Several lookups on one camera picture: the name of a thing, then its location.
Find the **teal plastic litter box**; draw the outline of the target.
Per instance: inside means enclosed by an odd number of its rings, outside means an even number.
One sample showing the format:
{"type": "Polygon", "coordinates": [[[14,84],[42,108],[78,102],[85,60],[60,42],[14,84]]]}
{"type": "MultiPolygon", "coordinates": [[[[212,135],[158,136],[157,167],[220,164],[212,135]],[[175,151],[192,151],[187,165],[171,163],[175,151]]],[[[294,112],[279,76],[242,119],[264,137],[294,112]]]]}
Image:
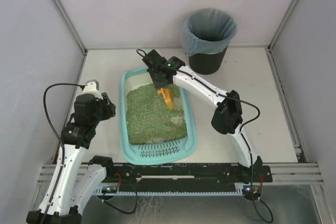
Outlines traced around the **teal plastic litter box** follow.
{"type": "Polygon", "coordinates": [[[180,104],[186,122],[186,137],[165,143],[131,144],[129,142],[126,120],[127,94],[150,83],[152,83],[152,80],[145,68],[126,71],[121,78],[119,95],[121,151],[124,158],[135,165],[158,165],[178,161],[191,155],[197,146],[193,109],[188,92],[183,88],[180,88],[180,104]]]}

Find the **yellow slotted litter scoop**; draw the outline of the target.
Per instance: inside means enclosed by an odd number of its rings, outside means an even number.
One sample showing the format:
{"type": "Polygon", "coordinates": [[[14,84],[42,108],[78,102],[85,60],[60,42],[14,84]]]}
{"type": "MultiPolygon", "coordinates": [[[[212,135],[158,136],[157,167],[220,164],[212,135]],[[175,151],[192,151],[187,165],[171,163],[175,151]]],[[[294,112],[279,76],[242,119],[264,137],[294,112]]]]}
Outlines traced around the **yellow slotted litter scoop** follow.
{"type": "Polygon", "coordinates": [[[174,110],[174,102],[173,102],[173,92],[169,88],[161,88],[158,91],[170,111],[174,110]]]}

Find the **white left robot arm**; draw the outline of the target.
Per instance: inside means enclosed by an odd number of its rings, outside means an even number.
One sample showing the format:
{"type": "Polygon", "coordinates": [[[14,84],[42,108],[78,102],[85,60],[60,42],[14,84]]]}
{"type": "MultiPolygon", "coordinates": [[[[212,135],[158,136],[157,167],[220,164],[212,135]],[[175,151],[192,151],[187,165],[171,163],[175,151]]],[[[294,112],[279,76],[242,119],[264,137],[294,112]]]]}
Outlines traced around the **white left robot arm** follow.
{"type": "Polygon", "coordinates": [[[91,195],[106,177],[114,175],[112,158],[96,155],[79,183],[75,183],[96,127],[115,116],[115,107],[106,93],[76,97],[75,111],[61,133],[60,159],[49,188],[38,209],[28,213],[27,223],[81,223],[91,195]]]}

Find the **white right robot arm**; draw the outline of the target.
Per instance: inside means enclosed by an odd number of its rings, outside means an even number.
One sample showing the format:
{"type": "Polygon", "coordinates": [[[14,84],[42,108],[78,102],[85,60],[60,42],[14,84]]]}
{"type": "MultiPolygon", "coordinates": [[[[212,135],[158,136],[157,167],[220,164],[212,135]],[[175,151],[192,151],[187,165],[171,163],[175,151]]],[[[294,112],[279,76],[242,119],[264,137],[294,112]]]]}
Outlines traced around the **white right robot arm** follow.
{"type": "Polygon", "coordinates": [[[147,66],[156,89],[174,84],[195,95],[214,111],[211,125],[215,131],[227,135],[238,157],[238,165],[246,183],[253,181],[262,166],[260,156],[253,150],[244,126],[260,116],[260,109],[240,99],[236,91],[222,90],[197,75],[178,57],[165,59],[156,50],[146,53],[136,50],[147,66]]]}

